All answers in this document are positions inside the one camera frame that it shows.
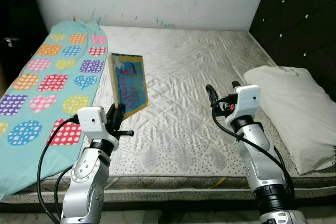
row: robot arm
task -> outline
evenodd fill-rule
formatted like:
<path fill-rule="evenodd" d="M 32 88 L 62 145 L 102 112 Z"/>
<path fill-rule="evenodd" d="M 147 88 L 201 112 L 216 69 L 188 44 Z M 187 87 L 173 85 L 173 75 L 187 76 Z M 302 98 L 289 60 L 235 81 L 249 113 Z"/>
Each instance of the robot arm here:
<path fill-rule="evenodd" d="M 218 95 L 214 88 L 211 85 L 206 86 L 215 117 L 224 116 L 225 124 L 235 132 L 232 135 L 243 137 L 276 157 L 275 147 L 268 141 L 261 123 L 254 122 L 259 108 L 260 87 L 240 86 L 238 82 L 233 82 L 233 86 L 236 93 L 220 100 L 217 100 Z M 282 169 L 260 150 L 238 138 L 237 140 L 248 184 L 258 202 L 260 223 L 307 223 L 302 212 L 297 211 L 294 206 L 294 198 L 289 193 L 289 185 Z"/>
<path fill-rule="evenodd" d="M 133 131 L 119 131 L 125 106 L 112 105 L 105 115 L 102 107 L 78 110 L 81 130 L 88 137 L 85 148 L 71 170 L 70 187 L 65 194 L 61 224 L 98 224 L 104 202 L 104 186 L 109 177 L 110 155 L 118 148 L 121 136 Z"/>

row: white quilted mattress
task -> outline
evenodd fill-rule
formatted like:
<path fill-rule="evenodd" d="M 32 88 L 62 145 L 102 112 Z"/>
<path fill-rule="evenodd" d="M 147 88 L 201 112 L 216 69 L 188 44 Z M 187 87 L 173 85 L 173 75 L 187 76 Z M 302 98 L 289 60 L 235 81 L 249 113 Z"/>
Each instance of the white quilted mattress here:
<path fill-rule="evenodd" d="M 223 97 L 231 82 L 274 62 L 246 31 L 199 31 L 101 27 L 109 52 L 142 55 L 150 105 L 126 119 L 122 137 L 111 155 L 106 201 L 251 199 L 236 141 L 211 118 L 205 86 Z M 113 102 L 107 66 L 93 105 L 107 111 Z M 278 147 L 298 189 L 297 197 L 334 193 L 331 169 L 299 176 L 276 129 L 262 111 L 265 132 Z M 44 198 L 52 202 L 57 176 L 43 181 Z M 69 176 L 60 184 L 66 190 Z M 6 202 L 37 202 L 36 187 L 10 196 Z"/>

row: floor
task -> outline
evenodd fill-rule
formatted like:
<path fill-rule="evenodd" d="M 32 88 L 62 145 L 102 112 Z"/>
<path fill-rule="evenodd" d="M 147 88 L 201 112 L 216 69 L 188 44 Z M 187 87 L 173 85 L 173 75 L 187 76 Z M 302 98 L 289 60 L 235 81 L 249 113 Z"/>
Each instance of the floor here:
<path fill-rule="evenodd" d="M 308 224 L 336 223 L 336 206 L 300 208 Z M 0 214 L 0 223 L 45 224 L 51 223 L 46 214 Z M 108 223 L 215 223 L 215 224 L 259 224 L 257 211 L 223 212 L 160 212 L 160 211 L 116 211 L 103 212 L 100 224 Z"/>

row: white pillow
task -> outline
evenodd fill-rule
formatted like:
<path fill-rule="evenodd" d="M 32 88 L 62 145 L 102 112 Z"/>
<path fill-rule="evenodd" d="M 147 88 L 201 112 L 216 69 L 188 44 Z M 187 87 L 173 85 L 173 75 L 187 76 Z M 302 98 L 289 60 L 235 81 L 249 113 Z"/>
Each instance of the white pillow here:
<path fill-rule="evenodd" d="M 260 107 L 271 119 L 299 174 L 332 166 L 336 103 L 307 69 L 262 66 L 244 74 L 261 87 Z"/>

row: blue heart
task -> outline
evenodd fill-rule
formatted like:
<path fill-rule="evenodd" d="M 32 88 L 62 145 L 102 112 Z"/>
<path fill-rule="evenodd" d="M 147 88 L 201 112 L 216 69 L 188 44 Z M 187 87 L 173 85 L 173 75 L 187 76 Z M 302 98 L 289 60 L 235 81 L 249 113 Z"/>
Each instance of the blue heart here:
<path fill-rule="evenodd" d="M 82 89 L 91 86 L 97 82 L 97 76 L 78 76 L 75 78 L 75 84 Z"/>

